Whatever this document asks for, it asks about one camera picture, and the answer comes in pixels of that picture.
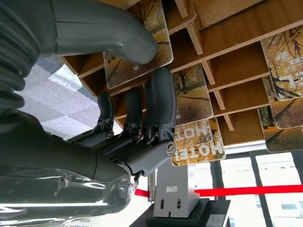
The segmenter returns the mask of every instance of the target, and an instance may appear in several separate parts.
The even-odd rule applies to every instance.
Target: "robotic arm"
[[[154,71],[140,96],[128,91],[124,130],[113,136],[108,93],[88,132],[63,141],[18,111],[39,57],[110,52],[144,64],[156,42],[126,11],[94,0],[0,0],[0,226],[66,222],[122,210],[140,176],[175,152],[176,97],[172,74]]]

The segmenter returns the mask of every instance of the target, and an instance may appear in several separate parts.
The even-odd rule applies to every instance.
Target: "black base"
[[[188,218],[159,218],[153,217],[152,212],[146,222],[148,227],[203,226],[209,219],[209,213],[206,211],[210,208],[209,199],[200,199]]]
[[[227,212],[230,201],[209,199],[199,199],[195,208],[188,218],[159,218],[153,217],[153,204],[143,213],[138,219],[131,225],[131,227],[205,227],[210,215],[224,214],[224,222],[222,227],[225,227]]]

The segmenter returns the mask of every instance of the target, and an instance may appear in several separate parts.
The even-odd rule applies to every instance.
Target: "tiled floor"
[[[20,110],[38,118],[45,131],[66,140],[94,127],[100,110],[97,99],[60,58],[39,59],[25,79]],[[115,123],[115,133],[121,128]]]

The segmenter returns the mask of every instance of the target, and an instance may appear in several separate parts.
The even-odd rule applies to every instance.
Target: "wooden shelf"
[[[248,110],[230,115],[233,131],[230,131],[224,117],[218,117],[223,143],[225,146],[264,140],[257,110]]]
[[[225,109],[221,110],[213,93],[209,93],[214,116],[233,114],[269,105],[262,79],[256,79],[221,90]]]
[[[104,0],[128,7],[138,0]],[[257,108],[269,105],[261,77],[268,75],[260,40],[303,24],[301,0],[162,1],[176,72],[201,63],[224,145],[263,140]],[[143,114],[143,84],[152,73],[107,89],[102,53],[67,56],[65,62],[97,96],[108,91],[115,119],[126,118],[125,92],[138,87]]]
[[[207,85],[209,91],[231,87],[269,75],[259,42],[220,55],[209,60],[215,84]]]
[[[172,35],[170,68],[185,69],[301,24],[303,6],[298,0],[264,0],[200,31],[202,55],[196,54],[187,32]]]

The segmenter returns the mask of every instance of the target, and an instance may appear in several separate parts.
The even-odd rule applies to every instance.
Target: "metal stand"
[[[194,192],[195,166],[172,165],[168,160],[158,168],[154,217],[187,218],[199,201]]]
[[[230,201],[200,199],[194,192],[194,165],[166,161],[157,174],[156,201],[131,227],[225,227]]]

